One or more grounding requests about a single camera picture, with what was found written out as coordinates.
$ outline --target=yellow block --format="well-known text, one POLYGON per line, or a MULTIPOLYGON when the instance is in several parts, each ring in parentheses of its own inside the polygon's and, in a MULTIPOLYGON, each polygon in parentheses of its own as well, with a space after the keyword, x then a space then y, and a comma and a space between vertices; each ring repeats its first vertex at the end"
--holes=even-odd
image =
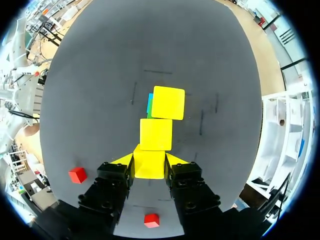
POLYGON ((133 151, 135 178, 163 179, 165 177, 165 151, 143 151, 138 144, 133 151))
POLYGON ((188 164, 189 162, 184 161, 176 156, 173 156, 169 153, 166 153, 166 157, 168 158, 170 167, 172 167, 172 165, 177 165, 177 164, 188 164))
POLYGON ((144 151, 169 151, 172 147, 171 119, 140 119, 140 148, 144 151))
POLYGON ((130 154, 123 156, 117 160, 114 160, 113 162, 111 162, 111 164, 122 164, 122 165, 129 166, 132 155, 133 155, 133 153, 130 153, 130 154))
POLYGON ((151 116, 161 119, 184 119, 185 95, 186 92, 183 89, 155 86, 151 116))

